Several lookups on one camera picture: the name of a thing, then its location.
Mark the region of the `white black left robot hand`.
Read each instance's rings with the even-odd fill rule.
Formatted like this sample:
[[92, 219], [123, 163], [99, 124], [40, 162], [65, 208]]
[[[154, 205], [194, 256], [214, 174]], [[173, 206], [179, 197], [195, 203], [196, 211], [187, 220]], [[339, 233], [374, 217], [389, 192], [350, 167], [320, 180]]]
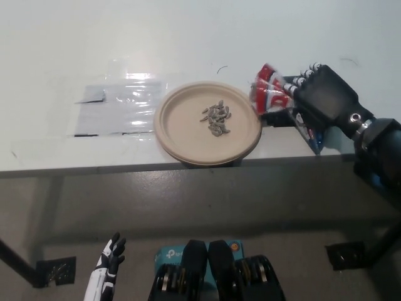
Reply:
[[117, 273], [125, 260], [126, 239], [115, 233], [104, 247], [95, 269], [90, 275], [84, 301], [112, 301], [117, 282]]

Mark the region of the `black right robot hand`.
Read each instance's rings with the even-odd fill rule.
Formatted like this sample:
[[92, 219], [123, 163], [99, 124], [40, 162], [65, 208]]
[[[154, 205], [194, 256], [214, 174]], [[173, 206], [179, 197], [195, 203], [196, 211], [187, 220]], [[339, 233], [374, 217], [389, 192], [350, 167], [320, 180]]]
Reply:
[[283, 90], [317, 129], [338, 127], [354, 139], [364, 124], [375, 120], [374, 114], [360, 104], [356, 91], [328, 65], [311, 64], [291, 83], [285, 83]]

